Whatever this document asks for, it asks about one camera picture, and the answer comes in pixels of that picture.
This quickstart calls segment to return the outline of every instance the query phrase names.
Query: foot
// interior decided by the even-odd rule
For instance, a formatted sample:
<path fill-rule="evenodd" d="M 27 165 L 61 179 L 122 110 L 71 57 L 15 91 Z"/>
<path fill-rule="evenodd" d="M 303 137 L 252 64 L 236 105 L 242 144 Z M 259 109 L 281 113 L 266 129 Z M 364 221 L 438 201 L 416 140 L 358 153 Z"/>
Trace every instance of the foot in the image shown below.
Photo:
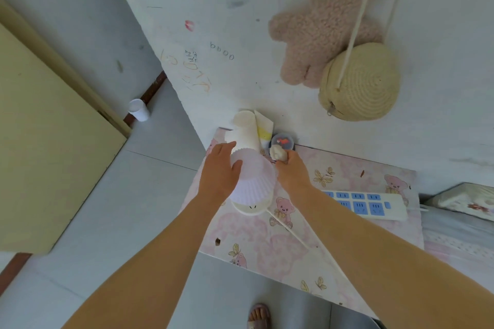
<path fill-rule="evenodd" d="M 271 314 L 265 304 L 258 303 L 249 314 L 248 329 L 271 329 Z"/>

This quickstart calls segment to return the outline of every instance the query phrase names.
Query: red lipstick mark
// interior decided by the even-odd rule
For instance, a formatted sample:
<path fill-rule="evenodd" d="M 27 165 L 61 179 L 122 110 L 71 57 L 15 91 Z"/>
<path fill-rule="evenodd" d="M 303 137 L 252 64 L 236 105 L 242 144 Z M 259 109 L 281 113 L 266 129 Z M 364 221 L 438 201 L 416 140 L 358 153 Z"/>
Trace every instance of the red lipstick mark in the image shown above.
<path fill-rule="evenodd" d="M 185 20 L 185 27 L 188 31 L 194 31 L 194 22 L 190 20 Z"/>

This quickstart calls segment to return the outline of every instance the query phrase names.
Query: sandal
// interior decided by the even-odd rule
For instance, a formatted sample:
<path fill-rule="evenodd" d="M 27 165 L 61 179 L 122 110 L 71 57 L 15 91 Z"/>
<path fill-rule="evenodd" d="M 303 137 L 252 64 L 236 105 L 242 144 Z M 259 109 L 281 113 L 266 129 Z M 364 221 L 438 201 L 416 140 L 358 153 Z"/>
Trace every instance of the sandal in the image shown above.
<path fill-rule="evenodd" d="M 247 321 L 247 329 L 271 329 L 271 313 L 269 312 L 269 308 L 264 303 L 257 303 L 252 308 L 250 308 L 249 316 L 252 311 L 257 308 L 263 308 L 266 311 L 266 318 L 255 320 L 255 321 Z"/>

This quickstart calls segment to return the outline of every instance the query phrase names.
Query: yellow door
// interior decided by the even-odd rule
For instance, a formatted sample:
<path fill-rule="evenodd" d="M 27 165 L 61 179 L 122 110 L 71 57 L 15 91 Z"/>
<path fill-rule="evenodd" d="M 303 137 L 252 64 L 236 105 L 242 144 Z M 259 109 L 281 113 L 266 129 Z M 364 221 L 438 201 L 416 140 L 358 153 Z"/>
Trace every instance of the yellow door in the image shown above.
<path fill-rule="evenodd" d="M 50 251 L 126 138 L 0 24 L 0 251 Z"/>

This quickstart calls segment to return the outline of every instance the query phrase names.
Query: forearm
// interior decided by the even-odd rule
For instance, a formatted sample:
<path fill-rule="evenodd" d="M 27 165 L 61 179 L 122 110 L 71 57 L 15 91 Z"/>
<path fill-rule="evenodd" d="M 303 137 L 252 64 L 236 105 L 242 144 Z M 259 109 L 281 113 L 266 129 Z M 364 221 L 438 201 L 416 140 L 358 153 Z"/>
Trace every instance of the forearm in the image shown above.
<path fill-rule="evenodd" d="M 220 205 L 208 200 L 195 197 L 84 302 L 64 329 L 166 327 Z"/>
<path fill-rule="evenodd" d="M 289 192 L 319 239 L 390 329 L 491 327 L 494 295 L 312 186 Z"/>

